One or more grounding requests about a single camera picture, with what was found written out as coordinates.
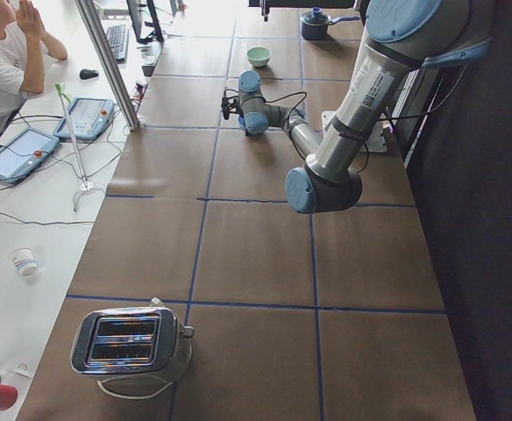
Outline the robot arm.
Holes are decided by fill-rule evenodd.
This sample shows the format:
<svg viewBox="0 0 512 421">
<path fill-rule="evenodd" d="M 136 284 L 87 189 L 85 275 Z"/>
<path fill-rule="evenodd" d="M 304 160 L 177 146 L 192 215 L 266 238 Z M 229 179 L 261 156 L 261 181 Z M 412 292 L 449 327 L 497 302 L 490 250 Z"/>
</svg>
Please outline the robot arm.
<svg viewBox="0 0 512 421">
<path fill-rule="evenodd" d="M 402 80 L 421 67 L 455 67 L 483 57 L 491 41 L 494 8 L 493 1 L 370 2 L 350 87 L 324 135 L 297 109 L 268 102 L 252 70 L 239 77 L 235 98 L 223 98 L 222 112 L 237 113 L 248 135 L 281 128 L 302 153 L 303 167 L 291 169 L 285 181 L 295 211 L 346 210 L 362 191 L 352 161 Z"/>
</svg>

